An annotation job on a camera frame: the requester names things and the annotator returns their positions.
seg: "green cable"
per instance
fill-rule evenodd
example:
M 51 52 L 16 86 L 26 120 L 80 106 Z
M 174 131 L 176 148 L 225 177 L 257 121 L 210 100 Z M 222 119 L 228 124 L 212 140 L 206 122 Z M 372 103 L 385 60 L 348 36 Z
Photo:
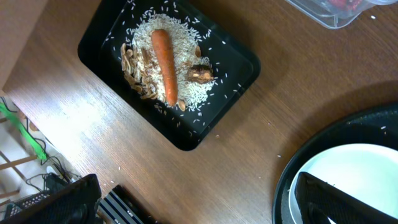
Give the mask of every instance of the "green cable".
M 19 121 L 18 117 L 7 110 L 6 105 L 4 103 L 0 103 L 0 112 L 2 112 L 6 118 L 11 121 L 11 123 L 19 129 L 21 132 L 22 136 L 26 139 L 26 141 L 33 147 L 33 150 L 37 154 L 37 157 L 39 159 L 45 160 L 47 159 L 46 153 L 44 153 L 44 150 L 42 146 L 37 143 L 37 141 L 26 131 L 24 125 Z

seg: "black rectangular tray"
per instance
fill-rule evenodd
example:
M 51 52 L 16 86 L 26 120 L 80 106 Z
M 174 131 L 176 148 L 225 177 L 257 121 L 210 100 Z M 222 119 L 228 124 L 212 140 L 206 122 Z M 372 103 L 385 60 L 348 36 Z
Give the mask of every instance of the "black rectangular tray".
M 215 77 L 218 77 L 216 80 L 218 85 L 208 92 L 208 94 L 214 93 L 214 95 L 209 96 L 207 102 L 200 108 L 201 111 L 181 112 L 166 108 L 158 100 L 142 100 L 124 79 L 119 58 L 120 46 L 123 43 L 128 43 L 126 38 L 129 40 L 133 38 L 133 35 L 127 34 L 126 30 L 137 28 L 137 24 L 141 23 L 140 17 L 152 7 L 157 14 L 167 14 L 170 17 L 181 19 L 183 23 L 187 16 L 191 21 L 195 21 L 197 18 L 200 22 L 195 24 L 190 22 L 189 26 L 199 31 L 200 35 L 207 34 L 211 29 L 210 38 L 203 39 L 203 42 L 199 42 L 199 46 L 202 56 L 210 59 Z M 176 147 L 184 151 L 192 150 L 199 145 L 212 127 L 255 81 L 261 69 L 259 59 L 251 51 L 195 9 L 189 2 L 183 0 L 168 1 L 167 3 L 160 0 L 102 0 L 78 46 L 78 56 L 93 73 L 142 117 Z M 155 108 L 156 104 L 162 107 L 161 111 Z M 193 121 L 196 119 L 199 119 L 200 122 L 194 123 Z

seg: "dried mushroom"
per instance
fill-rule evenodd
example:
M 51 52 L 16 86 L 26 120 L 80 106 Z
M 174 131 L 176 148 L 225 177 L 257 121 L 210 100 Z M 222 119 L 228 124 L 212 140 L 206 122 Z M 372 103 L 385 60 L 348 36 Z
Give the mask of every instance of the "dried mushroom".
M 185 109 L 187 109 L 185 107 L 185 102 L 183 100 L 178 100 L 178 107 L 184 112 Z
M 187 80 L 199 84 L 208 83 L 214 80 L 213 73 L 207 65 L 194 65 L 187 72 Z
M 197 56 L 197 57 L 201 57 L 201 50 L 200 50 L 200 47 L 199 47 L 199 45 L 196 47 L 196 49 L 195 49 L 195 55 Z
M 131 49 L 129 49 L 126 51 L 126 55 L 127 57 L 131 58 L 134 55 L 134 52 Z
M 144 65 L 145 66 L 149 65 L 151 59 L 148 51 L 145 48 L 141 47 L 141 52 L 142 52 L 142 58 L 144 59 Z
M 122 71 L 124 72 L 124 79 L 130 84 L 131 89 L 136 90 L 140 95 L 141 99 L 152 99 L 156 100 L 158 95 L 155 91 L 153 82 L 151 81 L 148 72 L 153 68 L 151 57 L 148 51 L 141 48 L 142 58 L 144 59 L 145 69 L 138 69 L 135 59 L 137 59 L 138 52 L 137 48 L 126 50 L 126 44 L 122 44 L 120 48 L 122 58 Z

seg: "white plate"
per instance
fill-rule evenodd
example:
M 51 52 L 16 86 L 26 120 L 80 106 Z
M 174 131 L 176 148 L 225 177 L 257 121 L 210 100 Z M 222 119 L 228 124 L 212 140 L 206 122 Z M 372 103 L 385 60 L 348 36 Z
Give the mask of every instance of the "white plate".
M 398 151 L 372 144 L 348 144 L 323 151 L 301 167 L 289 192 L 293 221 L 303 224 L 294 191 L 308 172 L 350 196 L 398 218 Z

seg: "plastic container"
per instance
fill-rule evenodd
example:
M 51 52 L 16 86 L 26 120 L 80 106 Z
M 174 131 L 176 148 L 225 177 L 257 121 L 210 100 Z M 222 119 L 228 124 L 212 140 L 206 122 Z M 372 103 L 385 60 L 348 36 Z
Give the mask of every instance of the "plastic container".
M 361 12 L 398 0 L 286 0 L 300 11 L 329 29 L 347 26 Z

